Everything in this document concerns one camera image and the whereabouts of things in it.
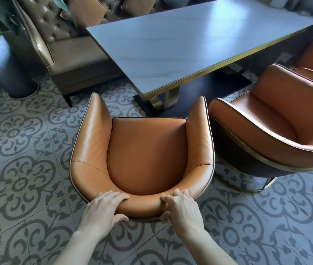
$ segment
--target person's left hand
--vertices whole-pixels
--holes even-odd
[[[130,196],[120,192],[100,193],[86,207],[77,231],[97,236],[98,240],[109,234],[114,225],[120,221],[128,221],[124,214],[114,215],[117,206]]]

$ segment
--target gray pillow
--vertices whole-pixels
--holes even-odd
[[[164,0],[164,2],[166,2],[172,8],[185,7],[185,6],[187,6],[189,1],[190,0]]]

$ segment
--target hand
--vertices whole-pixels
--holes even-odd
[[[117,206],[130,196],[125,193],[104,192],[92,200],[84,210],[77,231],[103,239],[114,225],[120,221],[128,221],[124,214],[115,214]]]
[[[173,196],[163,194],[161,199],[171,207],[171,211],[164,212],[161,219],[171,221],[181,240],[204,231],[203,218],[198,204],[189,195],[188,190],[183,190],[181,193],[179,189],[176,189]]]

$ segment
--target sofa backrest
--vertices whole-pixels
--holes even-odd
[[[128,18],[128,14],[121,10],[124,0],[100,0],[108,11],[102,23],[113,22]],[[83,30],[77,29],[73,23],[63,19],[62,9],[57,7],[53,0],[17,0],[19,5],[30,17],[45,43],[54,43],[79,36],[85,36]],[[157,0],[150,13],[163,11],[161,0]]]

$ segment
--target tile floor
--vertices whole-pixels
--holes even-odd
[[[72,97],[69,108],[47,75],[37,80],[41,89],[27,100],[0,90],[0,264],[52,264],[85,208],[67,169],[89,95]],[[96,91],[111,115],[144,116],[127,80]],[[221,163],[216,171],[234,183],[249,182]],[[313,172],[279,178],[256,195],[214,180],[198,204],[206,230],[239,265],[313,264]],[[89,264],[195,262],[170,224],[129,222],[97,245]]]

